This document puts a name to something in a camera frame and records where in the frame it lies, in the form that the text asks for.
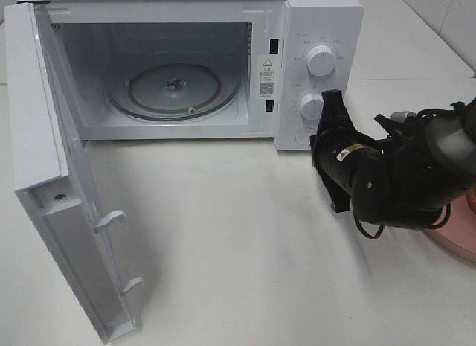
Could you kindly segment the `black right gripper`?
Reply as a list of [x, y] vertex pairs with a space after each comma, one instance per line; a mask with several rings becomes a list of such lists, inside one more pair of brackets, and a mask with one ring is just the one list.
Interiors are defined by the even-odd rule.
[[387, 196], [387, 159], [372, 138], [356, 130], [341, 90], [321, 92], [324, 104], [313, 137], [313, 164], [336, 213], [382, 213]]

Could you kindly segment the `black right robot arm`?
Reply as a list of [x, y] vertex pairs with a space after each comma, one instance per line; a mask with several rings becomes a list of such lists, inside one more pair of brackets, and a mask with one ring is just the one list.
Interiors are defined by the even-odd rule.
[[341, 91], [322, 98], [310, 145], [334, 212], [352, 211], [357, 225], [438, 229], [451, 202], [475, 187], [474, 101], [377, 115], [387, 137], [376, 140], [354, 127]]

